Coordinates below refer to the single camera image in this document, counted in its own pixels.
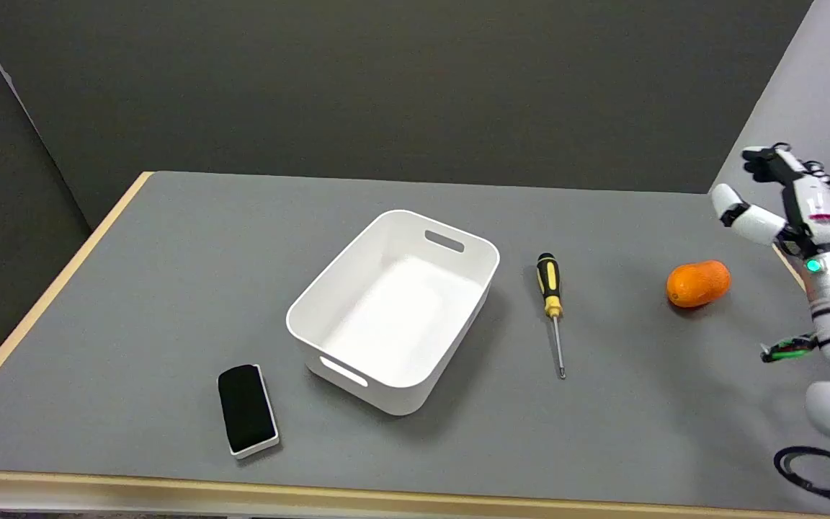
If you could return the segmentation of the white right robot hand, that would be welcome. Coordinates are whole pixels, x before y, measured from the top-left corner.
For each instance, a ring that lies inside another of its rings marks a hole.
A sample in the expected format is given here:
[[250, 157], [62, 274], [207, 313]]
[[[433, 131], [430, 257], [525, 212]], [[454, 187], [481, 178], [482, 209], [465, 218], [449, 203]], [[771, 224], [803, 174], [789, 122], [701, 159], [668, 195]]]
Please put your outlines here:
[[787, 143], [751, 146], [741, 152], [742, 167], [757, 183], [781, 186], [783, 216], [748, 203], [725, 183], [710, 191], [718, 220], [760, 245], [788, 247], [809, 259], [830, 252], [830, 175], [819, 161], [801, 161]]

